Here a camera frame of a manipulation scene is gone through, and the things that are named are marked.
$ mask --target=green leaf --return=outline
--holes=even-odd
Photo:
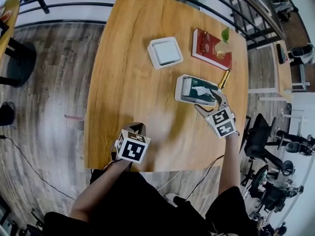
[[[230,34],[229,34],[229,28],[226,28],[224,31],[222,31],[222,40],[227,43],[228,42],[228,39],[230,37]]]

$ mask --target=wooden floor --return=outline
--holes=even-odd
[[[16,30],[17,40],[30,41],[36,46],[36,67],[23,87],[0,85],[1,101],[12,101],[16,108],[13,125],[0,127],[0,134],[12,138],[43,178],[73,198],[87,187],[91,173],[83,162],[83,123],[68,120],[64,115],[83,117],[85,114],[102,31],[103,26],[92,24],[54,24]],[[268,51],[251,51],[250,83],[263,79],[259,71],[268,70],[269,64],[264,62],[268,57]],[[6,75],[7,62],[8,57],[1,60],[0,76]],[[282,102],[257,99],[250,95],[248,115],[255,117],[262,113],[269,123],[285,108]],[[286,130],[287,124],[287,120],[278,119],[282,129]],[[241,152],[243,171],[248,168],[247,160]],[[255,168],[263,164],[257,161]],[[49,211],[69,214],[73,200],[41,181],[8,139],[0,140],[0,165],[0,194],[13,210],[11,218],[20,227],[34,224],[32,208],[41,217]],[[202,215],[217,196],[220,170],[214,167],[189,199]],[[203,172],[180,172],[160,192],[162,195],[176,192],[187,197]],[[153,186],[161,188],[176,173],[143,175]]]

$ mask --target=red book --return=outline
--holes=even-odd
[[[219,42],[221,42],[221,40],[208,32],[195,29],[193,31],[191,55],[224,70],[229,70],[232,66],[232,53],[218,54],[215,50],[215,46]]]

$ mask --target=wooden table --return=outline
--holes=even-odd
[[[85,163],[102,168],[124,124],[142,122],[150,137],[136,171],[175,171],[207,167],[224,154],[219,139],[193,104],[174,99],[182,74],[219,83],[224,70],[191,56],[192,32],[201,28],[221,38],[217,20],[175,0],[116,0],[102,34],[92,73],[84,129]],[[152,39],[174,36],[184,61],[155,70],[147,47]],[[243,133],[248,99],[245,39],[230,31],[232,72],[224,88]]]
[[[36,61],[36,50],[33,44],[20,44],[12,38],[15,23],[20,10],[19,0],[7,0],[5,12],[11,10],[10,18],[5,22],[9,29],[0,38],[0,58],[3,54],[11,56],[7,67],[7,76],[0,77],[0,84],[14,87],[22,86],[30,77]]]
[[[284,54],[288,57],[286,44],[283,40],[273,43],[270,47],[275,70],[275,86],[273,88],[249,89],[248,93],[274,93],[273,97],[260,97],[259,100],[292,101],[292,77],[290,63],[279,63],[277,44],[281,44]]]

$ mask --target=white cable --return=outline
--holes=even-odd
[[[165,185],[163,185],[160,189],[158,189],[158,191],[161,190],[161,189],[163,189],[170,181],[172,181],[175,177],[177,177],[177,175],[179,174],[179,172],[181,172],[181,171],[178,171],[178,172],[176,173],[176,175],[175,175],[171,180],[167,181],[167,182],[165,183]]]

